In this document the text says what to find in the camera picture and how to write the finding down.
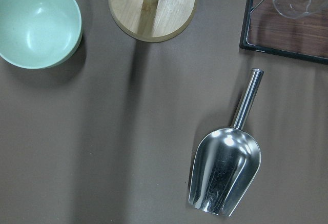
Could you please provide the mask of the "steel ice scoop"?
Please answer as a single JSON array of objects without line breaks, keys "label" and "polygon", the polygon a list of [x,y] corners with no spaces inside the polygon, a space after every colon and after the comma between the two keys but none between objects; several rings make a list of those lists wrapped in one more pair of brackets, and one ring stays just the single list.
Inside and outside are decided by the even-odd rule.
[{"label": "steel ice scoop", "polygon": [[257,141],[243,130],[264,71],[253,68],[232,124],[200,142],[192,168],[189,204],[196,209],[231,216],[261,163]]}]

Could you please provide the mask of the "black wooden glass tray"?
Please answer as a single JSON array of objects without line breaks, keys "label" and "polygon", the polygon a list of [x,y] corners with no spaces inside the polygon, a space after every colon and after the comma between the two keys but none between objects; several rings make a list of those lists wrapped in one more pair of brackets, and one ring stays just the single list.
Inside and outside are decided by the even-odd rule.
[{"label": "black wooden glass tray", "polygon": [[299,19],[280,15],[272,0],[247,0],[240,47],[268,54],[327,64],[327,8]]}]

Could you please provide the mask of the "wooden cup tree stand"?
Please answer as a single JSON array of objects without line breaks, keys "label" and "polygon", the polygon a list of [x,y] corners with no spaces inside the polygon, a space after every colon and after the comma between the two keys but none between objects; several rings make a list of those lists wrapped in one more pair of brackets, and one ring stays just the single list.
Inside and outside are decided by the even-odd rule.
[{"label": "wooden cup tree stand", "polygon": [[163,42],[179,35],[191,22],[197,0],[108,0],[116,24],[144,42]]}]

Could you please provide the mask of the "light green bowl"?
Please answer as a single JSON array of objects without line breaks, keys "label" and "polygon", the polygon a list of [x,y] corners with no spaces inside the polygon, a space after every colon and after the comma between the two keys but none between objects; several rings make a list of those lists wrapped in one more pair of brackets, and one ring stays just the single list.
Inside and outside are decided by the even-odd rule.
[{"label": "light green bowl", "polygon": [[68,60],[82,38],[76,0],[1,0],[1,57],[21,68]]}]

